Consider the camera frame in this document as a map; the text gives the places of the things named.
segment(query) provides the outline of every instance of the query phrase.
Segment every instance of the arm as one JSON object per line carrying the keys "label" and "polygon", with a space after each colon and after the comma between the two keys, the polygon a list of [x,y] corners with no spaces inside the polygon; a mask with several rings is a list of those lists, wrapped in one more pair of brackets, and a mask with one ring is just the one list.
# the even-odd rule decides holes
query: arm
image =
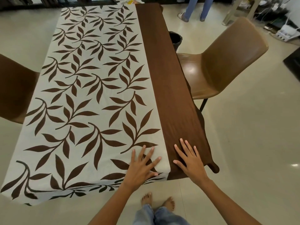
{"label": "arm", "polygon": [[177,145],[174,145],[174,147],[187,166],[184,166],[178,160],[173,162],[203,190],[226,223],[228,225],[261,225],[208,178],[196,146],[193,149],[187,140],[184,143],[182,139],[180,139],[180,143],[185,154]]}
{"label": "arm", "polygon": [[131,194],[137,190],[148,178],[158,175],[158,173],[150,172],[150,170],[159,163],[161,157],[158,157],[151,164],[146,165],[153,154],[154,147],[152,147],[148,155],[142,160],[145,149],[146,146],[144,145],[137,161],[135,161],[135,150],[132,150],[131,162],[124,181],[114,195],[110,198],[110,200],[101,208],[101,210],[94,216],[88,225],[116,225]]}

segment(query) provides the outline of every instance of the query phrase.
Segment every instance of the stool leg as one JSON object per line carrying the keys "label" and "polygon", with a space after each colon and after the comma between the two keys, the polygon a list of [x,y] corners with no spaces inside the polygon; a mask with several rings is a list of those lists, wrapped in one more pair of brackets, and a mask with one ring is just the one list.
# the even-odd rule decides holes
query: stool leg
{"label": "stool leg", "polygon": [[257,9],[257,7],[258,7],[260,1],[261,1],[261,0],[254,0],[254,3],[253,3],[253,5],[252,5],[252,7],[251,7],[251,9],[250,9],[250,12],[249,12],[249,14],[247,15],[247,18],[248,18],[249,20],[252,20],[252,18],[253,18],[253,16],[254,16],[254,13],[255,13],[255,11],[256,11],[256,9]]}
{"label": "stool leg", "polygon": [[205,104],[206,104],[207,100],[208,100],[208,99],[204,99],[204,100],[203,100],[203,102],[202,102],[202,104],[201,104],[201,107],[200,107],[200,109],[199,109],[200,112],[203,111],[203,108],[205,107]]}
{"label": "stool leg", "polygon": [[231,7],[231,10],[227,13],[227,15],[225,16],[222,24],[223,25],[227,25],[228,22],[230,21],[231,17],[235,14],[236,9],[238,8],[238,5],[242,2],[242,0],[236,0],[233,4],[233,6]]}

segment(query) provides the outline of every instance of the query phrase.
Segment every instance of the trash bin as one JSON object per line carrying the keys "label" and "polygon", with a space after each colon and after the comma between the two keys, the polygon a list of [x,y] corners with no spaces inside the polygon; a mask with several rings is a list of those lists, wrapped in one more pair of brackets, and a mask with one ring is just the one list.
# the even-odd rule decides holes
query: trash bin
{"label": "trash bin", "polygon": [[179,35],[179,34],[173,32],[173,31],[169,31],[169,33],[170,33],[170,38],[171,38],[171,40],[172,40],[174,49],[175,49],[175,51],[177,51],[179,45],[180,45],[181,42],[182,42],[182,37],[181,37],[181,35]]}

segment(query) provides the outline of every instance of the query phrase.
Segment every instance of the white wall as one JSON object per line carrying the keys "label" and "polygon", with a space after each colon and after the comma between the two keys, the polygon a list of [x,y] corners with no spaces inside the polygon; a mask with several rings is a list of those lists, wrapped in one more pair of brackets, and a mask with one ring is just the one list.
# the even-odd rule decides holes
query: white wall
{"label": "white wall", "polygon": [[33,2],[34,4],[41,4],[41,3],[42,3],[41,0],[32,0],[32,2]]}
{"label": "white wall", "polygon": [[290,15],[291,21],[300,27],[300,0],[290,0],[287,3],[287,9],[292,12]]}

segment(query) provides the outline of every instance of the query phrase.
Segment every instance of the person's right arm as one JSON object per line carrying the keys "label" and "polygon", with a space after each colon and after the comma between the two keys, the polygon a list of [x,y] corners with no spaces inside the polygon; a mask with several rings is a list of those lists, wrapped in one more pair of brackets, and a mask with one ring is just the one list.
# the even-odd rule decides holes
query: person's right arm
{"label": "person's right arm", "polygon": [[185,154],[178,148],[177,145],[174,145],[174,147],[186,163],[186,166],[178,160],[174,160],[173,162],[177,164],[183,172],[203,190],[226,223],[228,225],[261,225],[261,223],[250,216],[237,203],[231,200],[230,197],[228,197],[212,180],[208,178],[196,146],[194,146],[193,150],[188,141],[183,142],[183,140],[180,139],[180,143]]}

